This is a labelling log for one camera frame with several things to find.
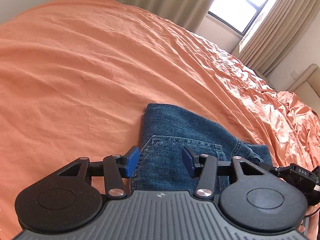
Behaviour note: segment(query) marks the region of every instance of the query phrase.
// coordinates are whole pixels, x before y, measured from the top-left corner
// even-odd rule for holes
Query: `bed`
[[[57,0],[1,25],[0,79],[1,240],[21,230],[22,189],[80,156],[101,161],[138,145],[148,103],[266,144],[274,165],[320,164],[319,119],[296,94],[274,92],[203,37],[114,0]]]

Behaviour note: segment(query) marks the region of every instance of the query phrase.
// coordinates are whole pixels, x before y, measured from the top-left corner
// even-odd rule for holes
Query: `windowsill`
[[[228,30],[229,32],[233,33],[234,36],[239,37],[240,39],[242,39],[243,37],[237,33],[235,30],[231,29],[228,25],[225,25],[223,22],[219,21],[216,17],[213,17],[210,14],[206,14],[206,17],[209,17],[210,19],[214,20],[217,24],[219,24],[220,26],[222,26],[224,29]]]

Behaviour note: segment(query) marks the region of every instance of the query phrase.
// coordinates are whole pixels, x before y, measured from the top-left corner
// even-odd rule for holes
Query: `stitching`
[[[147,141],[147,143],[155,138],[168,138],[168,139],[182,139],[182,140],[188,140],[188,141],[194,141],[194,142],[200,142],[200,143],[204,143],[207,145],[213,145],[214,147],[218,147],[221,149],[221,145],[219,144],[214,144],[214,143],[208,143],[208,142],[204,142],[204,141],[200,141],[200,140],[194,140],[194,139],[189,139],[189,138],[183,138],[183,137],[174,137],[174,136],[162,136],[162,135],[153,135],[150,137],[150,139]],[[158,141],[163,141],[163,142],[171,142],[171,141],[166,141],[164,139],[158,140]]]
[[[263,159],[256,154],[251,148],[250,148],[251,152],[250,155],[248,156],[248,161],[252,160],[253,158],[257,158],[259,161],[263,162]]]
[[[146,142],[146,144],[142,147],[142,150],[140,151],[140,153],[142,153],[148,146],[148,144],[151,143],[150,147],[148,147],[147,150],[151,149],[157,142],[159,141],[155,141],[153,142],[153,136],[150,137],[150,139]],[[138,178],[139,176],[139,167],[141,166],[141,163],[143,162],[144,158],[148,155],[148,151],[146,152],[146,154],[143,155],[142,159],[139,160],[138,162],[138,165],[137,165],[137,168],[136,168],[136,171],[135,174],[134,174],[134,184],[135,184],[135,188],[137,188],[137,182],[136,182],[136,178]]]
[[[222,146],[221,145],[219,145],[219,146],[221,148],[220,149],[221,151],[218,151],[219,159],[225,161],[226,160],[226,155],[222,151]],[[219,182],[220,182],[220,192],[222,192],[223,191],[223,179],[222,179],[222,176],[219,176]]]
[[[240,151],[241,149],[241,144],[242,144],[242,141],[237,139],[237,143],[236,143],[236,146],[233,148],[232,152],[231,152],[231,158],[233,156],[236,156],[236,154],[238,154],[238,152]]]
[[[137,182],[136,182],[136,176],[138,175],[138,168],[140,167],[140,162],[142,161],[140,159],[141,157],[141,153],[143,152],[143,150],[145,149],[145,147],[149,144],[149,142],[152,140],[152,136],[149,138],[149,140],[145,143],[145,145],[142,147],[141,151],[139,152],[139,161],[138,161],[138,164],[137,164],[137,167],[135,169],[135,171],[133,172],[133,176],[132,176],[132,180],[134,182],[134,186],[135,186],[135,189],[137,188]]]
[[[156,142],[156,143],[158,143],[158,142],[181,143],[181,142],[172,142],[172,141],[165,141],[165,140],[156,140],[155,142]],[[198,143],[188,143],[188,144],[197,145],[197,146],[203,146],[203,145],[198,144]],[[218,150],[220,150],[220,148],[221,148],[221,147],[217,147],[217,146],[219,146],[219,145],[217,145],[217,144],[211,144],[211,145],[213,145],[212,148],[217,148]]]

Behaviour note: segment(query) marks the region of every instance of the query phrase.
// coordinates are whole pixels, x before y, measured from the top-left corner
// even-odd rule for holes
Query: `black circular pad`
[[[33,232],[72,231],[95,218],[102,207],[98,190],[77,177],[49,175],[16,198],[20,224]]]
[[[66,189],[48,190],[38,197],[40,206],[47,209],[63,209],[71,206],[76,200],[76,195]]]
[[[236,176],[237,181],[219,198],[219,208],[231,222],[261,233],[282,232],[300,225],[308,206],[301,191],[267,171],[244,175],[236,170]]]
[[[280,207],[284,202],[283,195],[270,188],[256,188],[247,193],[248,202],[262,209],[273,209]]]

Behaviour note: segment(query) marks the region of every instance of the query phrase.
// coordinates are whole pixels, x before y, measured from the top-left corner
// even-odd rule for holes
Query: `headboard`
[[[288,88],[300,100],[320,116],[320,68],[311,64],[302,75]]]

